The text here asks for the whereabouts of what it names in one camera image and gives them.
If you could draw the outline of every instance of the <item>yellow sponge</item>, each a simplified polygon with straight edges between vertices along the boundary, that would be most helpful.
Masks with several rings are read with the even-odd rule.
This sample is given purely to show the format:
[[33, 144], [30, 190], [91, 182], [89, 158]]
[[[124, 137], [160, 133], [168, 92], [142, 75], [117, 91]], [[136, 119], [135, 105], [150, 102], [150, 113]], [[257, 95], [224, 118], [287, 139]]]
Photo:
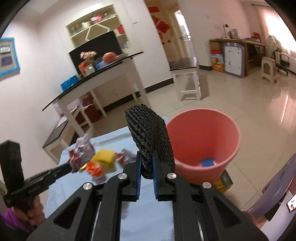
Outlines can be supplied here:
[[98, 162], [102, 167], [110, 168], [114, 162], [114, 155], [115, 151], [101, 149], [94, 155], [91, 161]]

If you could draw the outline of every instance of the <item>television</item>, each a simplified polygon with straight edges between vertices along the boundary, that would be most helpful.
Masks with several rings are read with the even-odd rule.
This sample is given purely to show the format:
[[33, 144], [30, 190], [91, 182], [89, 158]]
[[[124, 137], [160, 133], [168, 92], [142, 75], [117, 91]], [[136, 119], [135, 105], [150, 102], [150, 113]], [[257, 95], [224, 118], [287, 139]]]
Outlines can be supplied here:
[[72, 62], [77, 70], [80, 73], [78, 68], [84, 59], [80, 58], [81, 52], [95, 51], [97, 53], [95, 59], [103, 57], [105, 53], [114, 52], [117, 55], [122, 54], [121, 47], [117, 41], [117, 38], [113, 31], [106, 32], [82, 45], [72, 50], [69, 55], [72, 59]]

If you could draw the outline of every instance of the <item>silver screw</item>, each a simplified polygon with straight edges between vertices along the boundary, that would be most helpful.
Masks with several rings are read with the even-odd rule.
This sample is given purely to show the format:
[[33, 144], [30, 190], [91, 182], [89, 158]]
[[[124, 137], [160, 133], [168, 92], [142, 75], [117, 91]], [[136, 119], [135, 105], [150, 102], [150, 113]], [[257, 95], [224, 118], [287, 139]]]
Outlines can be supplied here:
[[91, 189], [92, 188], [92, 183], [84, 183], [83, 184], [83, 188], [85, 189], [85, 190], [89, 190], [89, 189]]
[[202, 186], [206, 189], [209, 189], [212, 187], [212, 184], [210, 184], [209, 182], [204, 182], [204, 183], [202, 183]]
[[128, 176], [125, 173], [121, 173], [121, 174], [118, 175], [118, 178], [121, 179], [121, 180], [126, 179], [127, 177]]
[[169, 174], [167, 174], [168, 179], [175, 179], [177, 177], [177, 175], [175, 173], [170, 172]]

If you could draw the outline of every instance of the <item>blue sponge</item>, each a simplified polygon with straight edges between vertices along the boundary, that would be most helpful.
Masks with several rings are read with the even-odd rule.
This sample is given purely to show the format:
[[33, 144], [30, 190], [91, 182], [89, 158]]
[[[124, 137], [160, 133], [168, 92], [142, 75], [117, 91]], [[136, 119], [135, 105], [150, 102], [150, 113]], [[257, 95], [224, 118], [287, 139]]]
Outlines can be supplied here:
[[214, 165], [214, 159], [206, 158], [202, 160], [202, 167], [211, 167]]

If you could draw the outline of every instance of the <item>picture frame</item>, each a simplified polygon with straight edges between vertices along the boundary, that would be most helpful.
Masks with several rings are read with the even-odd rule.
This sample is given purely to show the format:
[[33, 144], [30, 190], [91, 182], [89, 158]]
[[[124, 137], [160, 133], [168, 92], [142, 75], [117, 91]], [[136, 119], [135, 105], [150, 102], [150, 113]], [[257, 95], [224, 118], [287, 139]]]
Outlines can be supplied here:
[[0, 79], [20, 72], [20, 65], [17, 59], [14, 38], [1, 38], [0, 49]]

